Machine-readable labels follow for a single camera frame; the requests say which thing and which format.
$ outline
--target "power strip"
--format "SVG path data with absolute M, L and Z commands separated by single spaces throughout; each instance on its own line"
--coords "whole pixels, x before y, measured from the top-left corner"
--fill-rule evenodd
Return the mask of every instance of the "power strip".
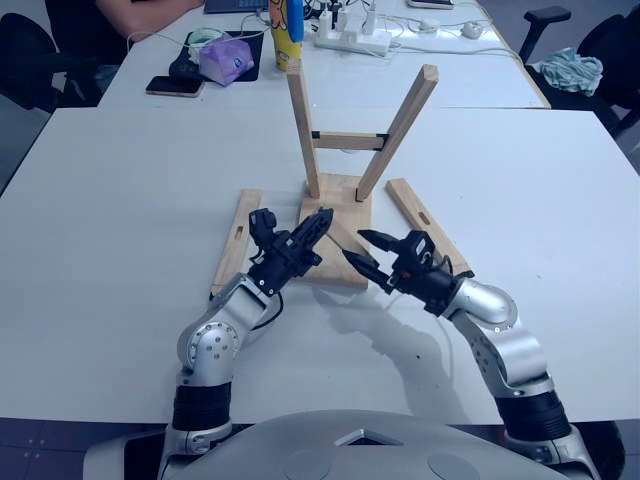
M 316 47 L 374 54 L 382 57 L 389 51 L 391 32 L 376 30 L 375 16 L 367 18 L 364 28 L 361 18 L 347 17 L 346 22 L 339 21 L 336 30 L 332 30 L 331 14 L 327 11 L 320 14 L 318 22 Z M 364 31 L 371 31 L 371 34 L 363 33 Z

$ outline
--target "yellow bottle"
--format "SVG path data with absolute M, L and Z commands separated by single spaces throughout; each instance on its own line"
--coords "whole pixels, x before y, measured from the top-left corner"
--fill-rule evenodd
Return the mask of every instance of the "yellow bottle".
M 302 54 L 302 0 L 269 0 L 269 17 L 276 63 L 280 70 L 286 71 L 287 61 Z

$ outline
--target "white table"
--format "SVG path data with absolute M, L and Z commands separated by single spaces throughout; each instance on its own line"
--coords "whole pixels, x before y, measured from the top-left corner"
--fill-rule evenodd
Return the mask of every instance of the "white table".
M 360 5 L 351 7 L 363 14 Z M 437 18 L 442 24 L 453 24 L 483 18 L 474 5 L 460 5 L 454 10 L 409 8 L 403 0 L 381 0 L 378 11 L 413 18 Z M 183 41 L 188 32 L 208 26 L 239 30 L 245 14 L 203 15 L 193 10 L 162 30 L 163 35 Z M 394 34 L 400 27 L 391 21 L 387 26 Z M 246 29 L 261 30 L 255 21 L 247 21 Z M 460 36 L 460 27 L 446 27 L 437 34 L 414 34 L 409 30 L 397 39 L 405 45 L 437 50 L 468 51 L 504 47 L 496 31 L 488 27 L 479 40 Z M 392 107 L 397 108 L 424 63 L 437 65 L 440 85 L 427 106 L 542 108 L 548 106 L 532 87 L 533 82 L 522 66 L 507 53 L 497 55 L 452 55 L 395 53 L 389 59 L 316 48 L 312 35 L 304 42 L 303 61 L 311 104 L 319 108 Z M 226 88 L 208 83 L 200 97 L 185 99 L 146 95 L 144 89 L 155 75 L 167 75 L 170 63 L 180 47 L 173 42 L 150 37 L 136 44 L 125 59 L 101 107 L 277 107 L 288 104 L 289 92 L 284 74 L 275 67 L 271 34 L 263 41 L 260 74 L 256 82 L 234 83 Z M 219 114 L 210 110 L 211 115 Z
M 393 113 L 314 112 L 364 131 Z M 368 158 L 320 152 L 347 174 Z M 638 177 L 596 117 L 423 111 L 374 192 L 374 226 L 396 236 L 408 226 L 383 187 L 400 176 L 516 300 L 570 419 L 640 417 Z M 303 179 L 290 107 L 57 110 L 0 199 L 0 416 L 168 421 L 176 339 L 206 306 L 240 189 L 264 189 L 287 226 Z M 462 336 L 418 301 L 296 282 L 284 299 L 238 359 L 234 421 L 363 408 L 499 422 Z

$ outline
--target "office chair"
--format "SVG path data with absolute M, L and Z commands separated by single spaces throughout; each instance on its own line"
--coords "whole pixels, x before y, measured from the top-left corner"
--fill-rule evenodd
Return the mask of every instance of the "office chair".
M 96 66 L 94 59 L 57 52 L 49 34 L 27 17 L 0 19 L 0 94 L 27 110 L 96 106 L 102 95 L 93 80 Z M 62 92 L 51 85 L 58 72 L 67 72 Z
M 548 7 L 530 10 L 524 18 L 531 22 L 519 52 L 526 62 L 544 29 L 551 23 L 569 20 L 571 12 L 562 7 Z M 603 65 L 602 80 L 592 97 L 558 90 L 531 66 L 526 69 L 552 108 L 592 111 L 611 136 L 617 138 L 640 119 L 640 9 L 627 17 L 614 15 L 600 23 L 582 40 L 578 54 L 596 57 Z M 613 105 L 630 111 L 620 119 Z

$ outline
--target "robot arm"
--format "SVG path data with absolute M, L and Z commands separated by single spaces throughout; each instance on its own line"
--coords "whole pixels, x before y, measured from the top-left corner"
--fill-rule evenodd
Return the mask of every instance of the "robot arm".
M 253 265 L 246 274 L 236 274 L 178 340 L 182 370 L 176 378 L 173 419 L 166 428 L 159 480 L 170 478 L 231 434 L 233 361 L 247 335 L 281 311 L 282 287 L 322 261 L 313 247 L 329 229 L 332 217 L 333 210 L 320 209 L 293 232 L 274 232 L 272 212 L 260 209 L 250 214 L 249 231 L 259 248 L 251 258 Z
M 398 254 L 386 275 L 375 260 L 343 251 L 359 273 L 386 293 L 398 290 L 425 302 L 425 310 L 449 319 L 465 337 L 504 421 L 508 447 L 571 478 L 600 480 L 580 432 L 567 420 L 542 348 L 511 297 L 472 280 L 471 272 L 454 277 L 444 269 L 446 257 L 435 265 L 435 245 L 425 232 L 411 231 L 403 240 L 373 230 L 358 233 Z

